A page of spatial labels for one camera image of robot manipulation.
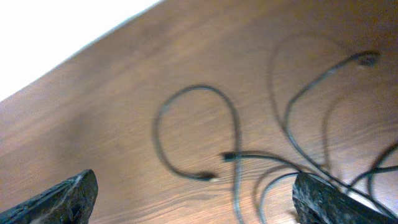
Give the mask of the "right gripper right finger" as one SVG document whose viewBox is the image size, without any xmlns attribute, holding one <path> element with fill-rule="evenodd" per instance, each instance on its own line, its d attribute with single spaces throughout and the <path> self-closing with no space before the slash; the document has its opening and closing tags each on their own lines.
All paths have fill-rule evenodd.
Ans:
<svg viewBox="0 0 398 224">
<path fill-rule="evenodd" d="M 296 177 L 292 199 L 302 224 L 397 224 L 397 220 L 306 173 L 299 173 Z"/>
</svg>

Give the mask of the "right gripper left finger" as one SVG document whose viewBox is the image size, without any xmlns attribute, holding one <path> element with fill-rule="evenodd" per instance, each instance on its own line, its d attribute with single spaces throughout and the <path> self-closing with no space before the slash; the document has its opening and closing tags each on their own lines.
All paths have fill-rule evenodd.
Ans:
<svg viewBox="0 0 398 224">
<path fill-rule="evenodd" d="M 1 213 L 1 223 L 88 223 L 98 195 L 87 169 Z"/>
</svg>

